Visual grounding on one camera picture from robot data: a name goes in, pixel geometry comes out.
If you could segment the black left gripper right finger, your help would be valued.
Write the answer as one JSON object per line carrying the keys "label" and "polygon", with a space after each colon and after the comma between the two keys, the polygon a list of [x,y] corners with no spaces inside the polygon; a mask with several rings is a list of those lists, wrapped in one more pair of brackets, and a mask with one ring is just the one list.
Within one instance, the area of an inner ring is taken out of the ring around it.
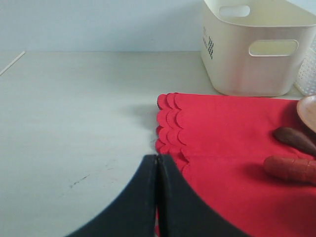
{"label": "black left gripper right finger", "polygon": [[160,237],[247,237],[210,208],[187,183],[172,157],[157,156]]}

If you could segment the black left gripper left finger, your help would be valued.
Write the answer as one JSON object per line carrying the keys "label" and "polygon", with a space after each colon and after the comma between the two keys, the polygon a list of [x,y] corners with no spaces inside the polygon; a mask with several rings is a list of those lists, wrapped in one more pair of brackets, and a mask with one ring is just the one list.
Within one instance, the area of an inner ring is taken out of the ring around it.
{"label": "black left gripper left finger", "polygon": [[70,237],[153,237],[156,219],[157,156],[143,157],[134,176],[101,213]]}

